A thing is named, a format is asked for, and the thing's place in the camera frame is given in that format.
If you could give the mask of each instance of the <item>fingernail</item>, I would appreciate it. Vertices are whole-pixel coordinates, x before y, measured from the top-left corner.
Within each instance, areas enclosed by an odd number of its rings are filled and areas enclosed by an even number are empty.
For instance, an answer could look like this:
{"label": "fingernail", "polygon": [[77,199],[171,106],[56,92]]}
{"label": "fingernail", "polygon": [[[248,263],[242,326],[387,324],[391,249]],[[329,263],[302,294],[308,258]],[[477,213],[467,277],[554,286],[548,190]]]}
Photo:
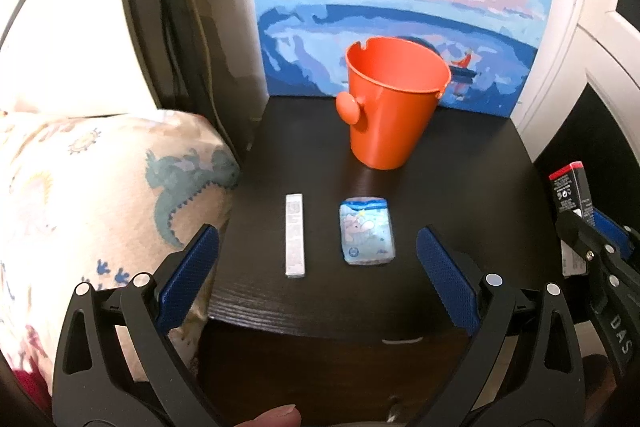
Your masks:
{"label": "fingernail", "polygon": [[295,408],[295,404],[281,405],[280,407],[276,407],[275,409],[271,409],[270,411],[261,414],[258,418],[280,418],[287,414],[291,414]]}

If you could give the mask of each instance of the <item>dinosaur print pillow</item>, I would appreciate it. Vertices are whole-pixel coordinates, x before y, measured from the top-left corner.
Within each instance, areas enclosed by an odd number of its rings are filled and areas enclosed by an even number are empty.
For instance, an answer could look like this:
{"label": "dinosaur print pillow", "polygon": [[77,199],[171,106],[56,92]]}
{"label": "dinosaur print pillow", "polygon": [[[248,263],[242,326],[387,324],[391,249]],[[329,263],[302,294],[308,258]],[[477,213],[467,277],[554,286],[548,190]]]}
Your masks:
{"label": "dinosaur print pillow", "polygon": [[[62,118],[0,112],[0,349],[51,390],[73,288],[126,285],[181,250],[203,223],[223,230],[238,165],[204,118]],[[206,321],[211,276],[170,338],[188,365]],[[135,379],[144,372],[127,330]]]}

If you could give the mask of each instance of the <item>finger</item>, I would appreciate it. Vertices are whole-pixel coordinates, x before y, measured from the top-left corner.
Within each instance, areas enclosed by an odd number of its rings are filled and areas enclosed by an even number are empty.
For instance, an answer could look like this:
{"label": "finger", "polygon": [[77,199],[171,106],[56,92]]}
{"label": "finger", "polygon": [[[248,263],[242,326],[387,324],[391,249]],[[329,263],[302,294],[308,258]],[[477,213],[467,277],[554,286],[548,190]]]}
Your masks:
{"label": "finger", "polygon": [[243,422],[236,427],[300,427],[302,417],[295,405],[283,405],[263,412],[255,420]]}

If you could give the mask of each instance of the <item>orange round knob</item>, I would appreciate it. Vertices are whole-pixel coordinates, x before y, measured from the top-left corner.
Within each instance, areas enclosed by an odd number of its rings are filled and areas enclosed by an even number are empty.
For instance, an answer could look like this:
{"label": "orange round knob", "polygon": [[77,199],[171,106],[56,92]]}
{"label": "orange round knob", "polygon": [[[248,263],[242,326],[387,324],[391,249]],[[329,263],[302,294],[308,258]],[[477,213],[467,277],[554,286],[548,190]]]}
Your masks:
{"label": "orange round knob", "polygon": [[338,93],[335,97],[335,108],[338,110],[340,118],[349,125],[356,125],[360,119],[360,104],[347,91]]}

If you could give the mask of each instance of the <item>white rectangular box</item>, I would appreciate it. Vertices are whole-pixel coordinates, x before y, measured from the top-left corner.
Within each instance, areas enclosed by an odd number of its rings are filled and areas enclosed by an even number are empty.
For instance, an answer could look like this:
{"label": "white rectangular box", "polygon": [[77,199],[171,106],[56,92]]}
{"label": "white rectangular box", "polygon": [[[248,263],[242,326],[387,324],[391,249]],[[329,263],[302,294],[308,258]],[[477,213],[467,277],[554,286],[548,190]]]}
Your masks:
{"label": "white rectangular box", "polygon": [[305,230],[302,194],[287,194],[285,201],[285,243],[287,277],[305,276]]}

